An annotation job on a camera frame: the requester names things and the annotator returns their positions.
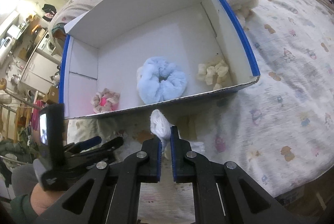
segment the fluffy scrunchie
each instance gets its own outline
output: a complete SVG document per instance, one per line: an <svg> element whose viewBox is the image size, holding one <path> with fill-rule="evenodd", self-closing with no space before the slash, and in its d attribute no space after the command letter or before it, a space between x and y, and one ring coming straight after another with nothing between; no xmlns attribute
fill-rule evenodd
<svg viewBox="0 0 334 224"><path fill-rule="evenodd" d="M145 104L179 98L187 86L187 78L175 63L163 57L151 57L137 71L137 90Z"/></svg>

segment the green jacket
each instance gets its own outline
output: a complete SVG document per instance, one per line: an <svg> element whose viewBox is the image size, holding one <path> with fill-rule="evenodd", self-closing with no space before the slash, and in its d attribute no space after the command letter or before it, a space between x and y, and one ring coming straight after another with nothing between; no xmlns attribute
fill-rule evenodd
<svg viewBox="0 0 334 224"><path fill-rule="evenodd" d="M38 216L31 207L30 195L16 197L10 202L12 218L17 224L31 224Z"/></svg>

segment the white cardboard box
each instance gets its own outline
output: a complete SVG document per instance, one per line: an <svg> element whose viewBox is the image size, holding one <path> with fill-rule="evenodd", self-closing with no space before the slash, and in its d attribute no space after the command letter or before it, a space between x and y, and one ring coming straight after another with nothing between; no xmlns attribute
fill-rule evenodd
<svg viewBox="0 0 334 224"><path fill-rule="evenodd" d="M119 110L147 108L136 71L152 56L175 62L187 75L185 101L235 92L258 81L249 42L226 0L103 0L65 26L59 102L65 116L93 114L91 98L108 88L121 94ZM222 55L229 65L225 88L198 81L198 64Z"/></svg>

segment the cabinet drawer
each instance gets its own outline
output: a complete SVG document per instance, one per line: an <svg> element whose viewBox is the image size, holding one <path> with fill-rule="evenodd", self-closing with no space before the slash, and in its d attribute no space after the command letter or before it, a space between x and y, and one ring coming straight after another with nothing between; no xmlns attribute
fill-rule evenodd
<svg viewBox="0 0 334 224"><path fill-rule="evenodd" d="M23 78L21 80L22 83L43 92L46 94L51 87L51 82L48 82L41 77L37 76L31 71L26 71L26 73L23 75Z"/></svg>
<svg viewBox="0 0 334 224"><path fill-rule="evenodd" d="M58 71L56 63L53 63L36 52L32 55L28 69L37 76L40 76L50 82L50 76L53 76Z"/></svg>

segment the human hand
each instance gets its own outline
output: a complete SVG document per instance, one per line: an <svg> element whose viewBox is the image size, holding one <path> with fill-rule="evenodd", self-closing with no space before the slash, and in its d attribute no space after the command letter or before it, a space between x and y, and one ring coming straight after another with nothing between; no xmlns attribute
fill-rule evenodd
<svg viewBox="0 0 334 224"><path fill-rule="evenodd" d="M36 214L41 215L64 193L65 191L44 191L42 187L37 184L32 190L30 196L31 207L34 209Z"/></svg>

